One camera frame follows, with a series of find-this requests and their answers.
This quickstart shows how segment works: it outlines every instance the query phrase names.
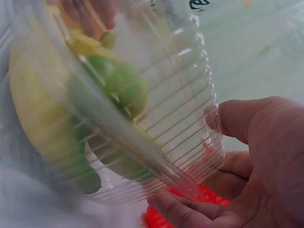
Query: clear plastic container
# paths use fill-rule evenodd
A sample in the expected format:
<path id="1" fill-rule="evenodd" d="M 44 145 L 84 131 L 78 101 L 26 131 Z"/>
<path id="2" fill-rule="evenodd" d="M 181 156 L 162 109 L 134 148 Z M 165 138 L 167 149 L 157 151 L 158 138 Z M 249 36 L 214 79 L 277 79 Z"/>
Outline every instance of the clear plastic container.
<path id="1" fill-rule="evenodd" d="M 104 204 L 136 202 L 165 184 L 200 194 L 224 150 L 189 3 L 20 0 L 9 12 L 6 80 L 22 129 L 8 131 L 41 155 L 46 182 Z M 106 169 L 115 175 L 105 178 Z"/>

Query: green fruit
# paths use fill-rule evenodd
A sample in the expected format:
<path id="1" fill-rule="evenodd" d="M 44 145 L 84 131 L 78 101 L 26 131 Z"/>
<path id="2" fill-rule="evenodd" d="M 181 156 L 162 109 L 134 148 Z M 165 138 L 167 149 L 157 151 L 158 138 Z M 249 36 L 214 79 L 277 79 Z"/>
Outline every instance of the green fruit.
<path id="1" fill-rule="evenodd" d="M 105 144 L 102 137 L 95 136 L 88 140 L 88 144 L 102 164 L 111 164 L 108 166 L 108 168 L 125 179 L 144 182 L 150 178 L 153 178 L 148 170 L 146 170 L 132 158 L 127 157 L 123 152 L 117 151 L 117 149 L 115 149 L 112 145 L 106 145 L 102 148 L 98 148 L 101 144 Z"/>
<path id="2" fill-rule="evenodd" d="M 148 86 L 134 67 L 104 56 L 89 56 L 83 66 L 127 119 L 132 120 L 144 111 Z"/>
<path id="3" fill-rule="evenodd" d="M 105 32 L 99 39 L 101 45 L 108 50 L 114 47 L 115 41 L 115 36 L 110 31 Z"/>

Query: red plastic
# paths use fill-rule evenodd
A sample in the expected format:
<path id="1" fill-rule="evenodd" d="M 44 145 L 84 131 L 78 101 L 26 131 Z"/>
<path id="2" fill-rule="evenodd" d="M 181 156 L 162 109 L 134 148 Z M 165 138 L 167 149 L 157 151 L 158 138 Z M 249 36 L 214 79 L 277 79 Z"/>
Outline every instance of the red plastic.
<path id="1" fill-rule="evenodd" d="M 204 199 L 199 199 L 199 202 L 207 202 L 212 204 L 228 205 L 230 201 L 221 198 L 210 189 L 206 188 L 202 184 L 199 185 L 202 189 L 205 197 Z M 169 192 L 177 196 L 183 197 L 180 193 L 173 189 L 169 189 Z M 148 206 L 147 212 L 142 215 L 143 223 L 146 228 L 174 228 L 169 222 L 167 222 L 160 213 L 152 206 Z"/>

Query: hand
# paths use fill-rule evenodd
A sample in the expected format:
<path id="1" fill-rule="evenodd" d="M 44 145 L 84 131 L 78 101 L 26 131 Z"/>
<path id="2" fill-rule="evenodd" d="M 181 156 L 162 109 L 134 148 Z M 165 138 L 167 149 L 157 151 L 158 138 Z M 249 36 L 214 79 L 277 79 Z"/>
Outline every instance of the hand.
<path id="1" fill-rule="evenodd" d="M 270 97 L 219 106 L 223 133 L 249 145 L 228 152 L 204 184 L 229 206 L 158 193 L 148 199 L 179 228 L 304 227 L 304 106 Z"/>
<path id="2" fill-rule="evenodd" d="M 85 33 L 94 35 L 95 28 L 88 15 L 88 6 L 94 9 L 104 26 L 111 30 L 115 27 L 115 16 L 118 12 L 118 0 L 47 0 L 48 4 L 62 3 L 66 14 L 74 21 L 79 22 Z"/>

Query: fingernail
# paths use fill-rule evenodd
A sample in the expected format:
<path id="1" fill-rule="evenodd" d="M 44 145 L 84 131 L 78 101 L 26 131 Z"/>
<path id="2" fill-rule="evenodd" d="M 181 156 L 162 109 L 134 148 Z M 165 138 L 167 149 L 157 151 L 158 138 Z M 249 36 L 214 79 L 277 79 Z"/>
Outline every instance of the fingernail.
<path id="1" fill-rule="evenodd" d="M 150 206 L 154 207 L 154 196 L 149 197 L 147 201 Z"/>

